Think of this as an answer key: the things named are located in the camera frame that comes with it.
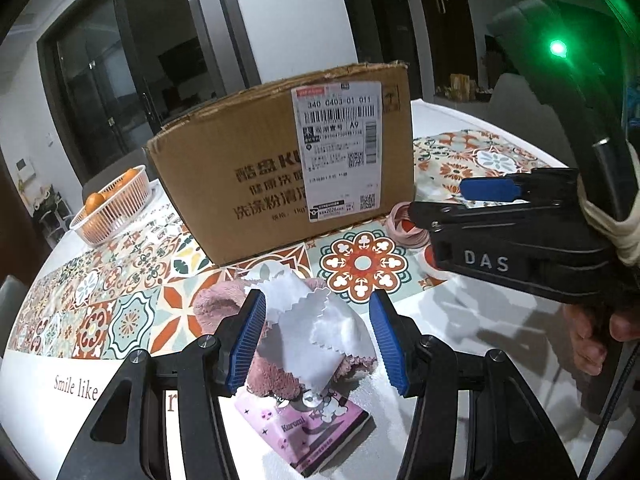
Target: finger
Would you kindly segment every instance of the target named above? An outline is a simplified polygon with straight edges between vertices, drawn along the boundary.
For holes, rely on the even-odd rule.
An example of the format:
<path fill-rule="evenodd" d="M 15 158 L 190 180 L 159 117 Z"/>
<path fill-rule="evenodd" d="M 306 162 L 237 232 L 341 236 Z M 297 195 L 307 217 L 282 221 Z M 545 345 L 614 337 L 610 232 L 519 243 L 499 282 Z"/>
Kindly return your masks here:
<path fill-rule="evenodd" d="M 602 371 L 602 365 L 595 365 L 591 361 L 585 359 L 580 354 L 574 354 L 574 363 L 578 370 L 588 373 L 589 375 L 599 375 Z"/>
<path fill-rule="evenodd" d="M 589 338 L 593 335 L 593 316 L 580 305 L 566 304 L 562 306 L 564 319 L 581 338 Z"/>
<path fill-rule="evenodd" d="M 640 312 L 638 309 L 629 312 L 616 312 L 609 320 L 609 331 L 616 341 L 640 339 Z"/>
<path fill-rule="evenodd" d="M 583 339 L 577 332 L 570 332 L 570 337 L 574 353 L 593 365 L 602 366 L 604 359 L 607 357 L 606 346 L 595 339 Z"/>

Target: cardboard box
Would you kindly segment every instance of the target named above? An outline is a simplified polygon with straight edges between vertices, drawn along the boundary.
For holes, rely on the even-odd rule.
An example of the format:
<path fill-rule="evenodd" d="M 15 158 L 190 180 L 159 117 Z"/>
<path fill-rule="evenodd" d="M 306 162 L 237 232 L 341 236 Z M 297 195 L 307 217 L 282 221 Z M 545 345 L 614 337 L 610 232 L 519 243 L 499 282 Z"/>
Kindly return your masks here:
<path fill-rule="evenodd" d="M 382 84 L 380 207 L 311 222 L 291 89 L 335 81 Z M 147 149 L 189 231 L 207 256 L 223 265 L 386 214 L 397 202 L 412 200 L 412 140 L 405 65 L 356 64 L 223 98 L 165 126 Z M 278 206 L 268 198 L 274 194 Z"/>

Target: plastic basket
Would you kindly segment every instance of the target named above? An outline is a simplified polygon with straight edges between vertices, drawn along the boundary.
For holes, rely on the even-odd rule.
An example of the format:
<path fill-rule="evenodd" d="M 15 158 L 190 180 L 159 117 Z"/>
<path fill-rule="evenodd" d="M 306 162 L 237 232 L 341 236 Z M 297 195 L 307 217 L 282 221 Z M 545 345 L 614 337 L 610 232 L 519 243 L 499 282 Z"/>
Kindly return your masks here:
<path fill-rule="evenodd" d="M 119 189 L 98 209 L 87 215 L 84 206 L 71 221 L 70 229 L 78 233 L 89 246 L 97 247 L 121 232 L 135 219 L 151 197 L 149 177 L 145 166 L 136 166 L 138 174 Z M 123 175 L 103 187 L 99 192 L 113 190 Z"/>

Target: patterned tablecloth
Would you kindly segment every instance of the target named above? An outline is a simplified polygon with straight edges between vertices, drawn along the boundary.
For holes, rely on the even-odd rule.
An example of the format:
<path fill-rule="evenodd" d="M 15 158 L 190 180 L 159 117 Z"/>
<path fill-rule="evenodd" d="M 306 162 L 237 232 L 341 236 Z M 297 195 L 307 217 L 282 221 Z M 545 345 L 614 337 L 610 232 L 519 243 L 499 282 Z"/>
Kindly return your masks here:
<path fill-rule="evenodd" d="M 546 164 L 496 134 L 463 130 L 414 139 L 414 166 L 420 198 L 476 206 L 484 204 L 460 195 L 463 178 Z M 120 234 L 34 283 L 8 348 L 76 359 L 122 359 L 134 348 L 152 354 L 178 351 L 201 335 L 192 309 L 200 290 L 248 274 L 267 277 L 272 262 L 303 277 L 324 278 L 359 313 L 366 311 L 375 288 L 384 288 L 397 301 L 434 285 L 418 265 L 419 251 L 388 238 L 383 218 L 218 267 L 170 205 L 143 215 L 148 222 L 142 228 Z"/>

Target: green led light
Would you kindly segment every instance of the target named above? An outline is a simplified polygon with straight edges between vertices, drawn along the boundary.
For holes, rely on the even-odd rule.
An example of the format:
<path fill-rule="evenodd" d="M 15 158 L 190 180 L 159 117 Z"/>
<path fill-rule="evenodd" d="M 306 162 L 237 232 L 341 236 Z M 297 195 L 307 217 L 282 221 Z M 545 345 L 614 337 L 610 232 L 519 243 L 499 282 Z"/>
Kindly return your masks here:
<path fill-rule="evenodd" d="M 552 41 L 551 45 L 549 45 L 549 49 L 551 49 L 551 53 L 554 56 L 566 57 L 566 45 L 564 44 L 564 41 L 560 41 L 560 40 Z"/>

